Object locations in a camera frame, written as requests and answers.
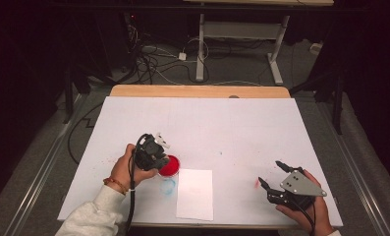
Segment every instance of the wrist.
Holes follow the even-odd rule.
[[[330,224],[323,226],[316,225],[314,229],[314,236],[327,236],[333,232],[335,232],[335,229]]]
[[[112,177],[104,179],[103,183],[106,186],[108,186],[109,188],[111,188],[111,189],[113,189],[113,190],[115,190],[123,195],[126,195],[128,190],[130,189],[129,184],[124,185],[123,183],[121,183],[120,181],[118,181],[117,179],[114,179]]]

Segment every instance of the bracelet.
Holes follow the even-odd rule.
[[[116,179],[114,179],[114,178],[112,178],[112,177],[109,177],[109,178],[106,178],[106,179],[103,180],[103,183],[104,183],[105,185],[108,184],[109,182],[115,183],[115,184],[119,185],[119,187],[121,187],[121,189],[122,189],[122,193],[121,193],[121,194],[127,195],[127,192],[128,192],[128,191],[127,191],[127,189],[125,188],[125,186],[121,184],[121,182],[119,182],[118,180],[116,180]]]

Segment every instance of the human hand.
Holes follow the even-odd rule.
[[[127,145],[127,148],[125,150],[125,153],[123,156],[118,158],[118,161],[115,163],[114,167],[111,171],[111,178],[118,180],[128,191],[131,187],[131,177],[130,177],[130,169],[133,165],[133,161],[131,160],[131,156],[133,155],[133,150],[136,147],[134,145]],[[134,181],[136,182],[136,186],[145,179],[149,179],[154,177],[158,173],[157,169],[150,169],[150,170],[141,170],[137,166],[134,171]],[[107,183],[107,186],[111,187],[112,189],[122,193],[122,188],[117,185],[116,183]]]
[[[314,184],[320,187],[320,183],[305,170],[305,176]],[[301,228],[305,230],[307,233],[311,232],[311,225],[308,222],[307,218],[301,211],[294,211],[289,209],[286,206],[277,205],[276,209],[289,216],[290,218],[296,220]],[[335,231],[332,228],[332,225],[329,221],[329,214],[327,210],[327,205],[323,197],[315,197],[314,205],[310,206],[306,210],[307,214],[313,220],[314,227],[314,236],[326,236]]]

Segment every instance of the finger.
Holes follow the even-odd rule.
[[[278,211],[280,211],[280,212],[284,213],[285,215],[289,216],[290,218],[294,219],[294,213],[293,213],[293,211],[290,208],[288,208],[286,206],[283,206],[283,205],[277,205],[275,208]]]
[[[141,177],[142,177],[142,179],[150,179],[150,178],[154,177],[157,173],[158,173],[157,169],[150,169],[147,171],[142,171]]]
[[[135,145],[132,145],[132,144],[127,144],[127,148],[125,149],[125,155],[129,155],[131,156],[131,154],[133,153],[133,150],[136,148]]]
[[[305,170],[305,176],[307,177],[307,179],[309,179],[311,182],[313,182],[314,184],[318,185],[319,187],[321,186],[319,181],[317,181],[316,178],[314,178],[313,175],[310,174],[310,172],[308,172],[307,170]]]

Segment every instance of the metal bracket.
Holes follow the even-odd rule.
[[[322,196],[326,197],[327,194],[321,188],[311,182],[301,172],[295,170],[292,172],[281,184],[281,188],[293,193],[295,195],[305,196]]]

